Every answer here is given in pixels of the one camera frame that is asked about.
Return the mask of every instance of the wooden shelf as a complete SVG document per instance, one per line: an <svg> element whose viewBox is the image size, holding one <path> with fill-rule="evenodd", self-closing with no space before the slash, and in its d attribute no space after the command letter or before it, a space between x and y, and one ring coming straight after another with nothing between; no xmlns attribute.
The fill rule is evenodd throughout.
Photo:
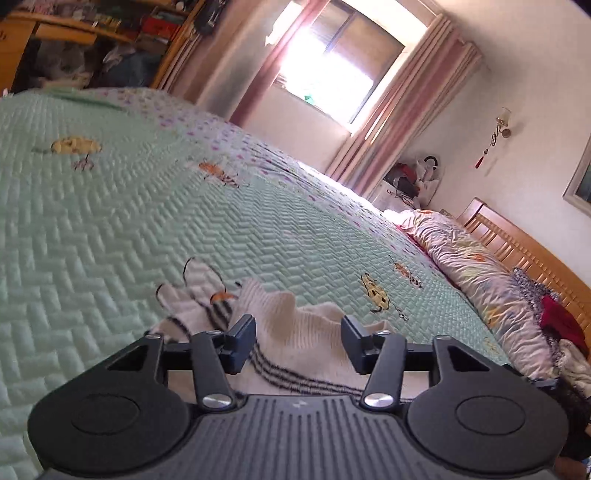
<svg viewBox="0 0 591 480"><path fill-rule="evenodd" d="M10 13L10 15L8 15L8 18L14 18L16 20L33 20L39 23L61 25L62 27L70 27L75 28L77 30L94 33L96 35L100 35L101 37L109 37L113 40L117 40L120 42L134 42L134 40L124 35L119 35L118 33L115 33L111 30L107 30L106 28L93 27L88 23L81 22L79 20L74 20L73 18L62 18L56 17L54 15L33 14L30 12L19 12L18 10Z"/></svg>
<svg viewBox="0 0 591 480"><path fill-rule="evenodd" d="M174 7L174 5L162 4L162 3L158 2L158 0L130 0L130 1L136 2L138 4L145 4L145 5L151 5L152 7L158 7L159 9L166 10L167 12L182 15L183 17L189 16L189 12L179 11Z"/></svg>

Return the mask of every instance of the red cloth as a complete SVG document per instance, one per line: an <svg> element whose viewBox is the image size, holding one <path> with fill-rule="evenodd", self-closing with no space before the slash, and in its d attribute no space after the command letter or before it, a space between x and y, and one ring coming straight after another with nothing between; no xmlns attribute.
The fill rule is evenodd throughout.
<svg viewBox="0 0 591 480"><path fill-rule="evenodd" d="M587 358L589 348L585 343L585 334L570 312L559 303L556 303L550 295L542 297L542 309L542 318L540 320L542 330L550 330L560 339L570 340Z"/></svg>

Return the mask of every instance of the screw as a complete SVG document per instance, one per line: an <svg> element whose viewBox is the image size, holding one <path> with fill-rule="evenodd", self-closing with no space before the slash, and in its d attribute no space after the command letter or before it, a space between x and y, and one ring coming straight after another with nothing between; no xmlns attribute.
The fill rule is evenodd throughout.
<svg viewBox="0 0 591 480"><path fill-rule="evenodd" d="M212 393L203 397L202 403L207 408L220 410L229 407L232 404L232 399L223 393Z"/></svg>
<svg viewBox="0 0 591 480"><path fill-rule="evenodd" d="M394 398L387 393L370 393L365 396L363 403L372 408L388 408L394 403Z"/></svg>

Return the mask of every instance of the bedspread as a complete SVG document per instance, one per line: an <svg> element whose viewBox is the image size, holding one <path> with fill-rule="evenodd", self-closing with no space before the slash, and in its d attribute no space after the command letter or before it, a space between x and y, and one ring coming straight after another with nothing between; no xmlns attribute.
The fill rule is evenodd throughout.
<svg viewBox="0 0 591 480"><path fill-rule="evenodd" d="M92 152L72 151L72 137ZM163 92L0 100L0 251L3 480L38 474L32 405L157 323L155 289L181 283L193 256L228 285L256 277L300 305L333 301L411 342L448 334L507 361L465 296L371 205ZM365 274L387 293L379 313Z"/></svg>

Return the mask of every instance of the wooden headboard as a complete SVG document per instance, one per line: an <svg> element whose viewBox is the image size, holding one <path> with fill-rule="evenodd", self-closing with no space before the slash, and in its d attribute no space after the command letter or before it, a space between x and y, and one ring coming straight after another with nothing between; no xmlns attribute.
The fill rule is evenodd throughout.
<svg viewBox="0 0 591 480"><path fill-rule="evenodd" d="M548 250L509 220L475 198L457 218L508 269L519 267L530 278L558 292L577 319L591 348L591 288Z"/></svg>

